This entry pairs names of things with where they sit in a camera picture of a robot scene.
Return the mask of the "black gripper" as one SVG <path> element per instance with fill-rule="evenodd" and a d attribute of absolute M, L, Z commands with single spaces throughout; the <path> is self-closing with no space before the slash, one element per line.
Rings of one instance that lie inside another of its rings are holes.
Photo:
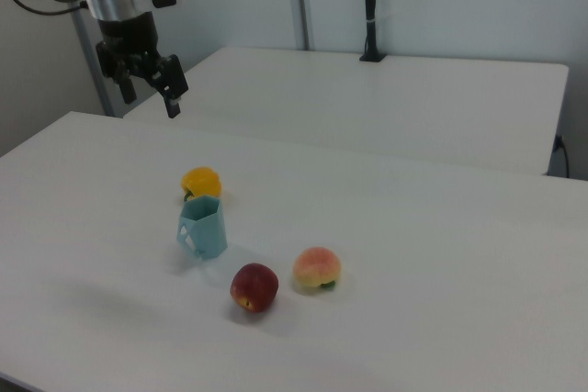
<path fill-rule="evenodd" d="M 136 76 L 162 96 L 167 116 L 177 117 L 181 97 L 188 91 L 187 79 L 175 54 L 159 54 L 153 14 L 143 13 L 123 21 L 99 20 L 98 24 L 103 38 L 96 44 L 100 70 L 119 87 L 124 103 L 137 99 L 130 79 Z"/>

